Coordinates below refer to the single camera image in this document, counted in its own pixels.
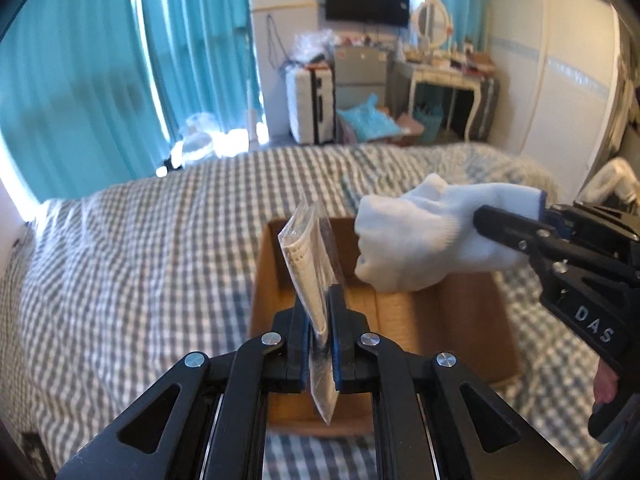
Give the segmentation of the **person right hand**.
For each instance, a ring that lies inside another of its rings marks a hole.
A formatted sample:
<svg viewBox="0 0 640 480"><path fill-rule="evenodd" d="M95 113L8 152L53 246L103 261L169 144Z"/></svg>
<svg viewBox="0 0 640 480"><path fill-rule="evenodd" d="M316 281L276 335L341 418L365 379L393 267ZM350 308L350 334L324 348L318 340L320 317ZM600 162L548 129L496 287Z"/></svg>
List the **person right hand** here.
<svg viewBox="0 0 640 480"><path fill-rule="evenodd" d="M597 373L593 379L593 396L595 404L609 404L617 394L620 378L603 360L598 363Z"/></svg>

